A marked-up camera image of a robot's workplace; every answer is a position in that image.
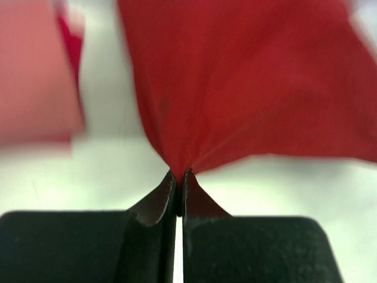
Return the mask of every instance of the red cloth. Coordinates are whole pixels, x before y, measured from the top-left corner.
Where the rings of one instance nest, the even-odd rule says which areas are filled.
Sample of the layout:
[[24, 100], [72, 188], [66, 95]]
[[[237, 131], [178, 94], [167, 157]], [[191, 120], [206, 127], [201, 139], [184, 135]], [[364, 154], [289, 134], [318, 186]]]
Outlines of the red cloth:
[[377, 67], [340, 0], [118, 0], [146, 135], [178, 180], [251, 154], [377, 161]]
[[84, 130], [78, 94], [83, 29], [73, 34], [65, 11], [51, 9], [49, 0], [0, 4], [0, 147], [69, 144], [70, 135]]

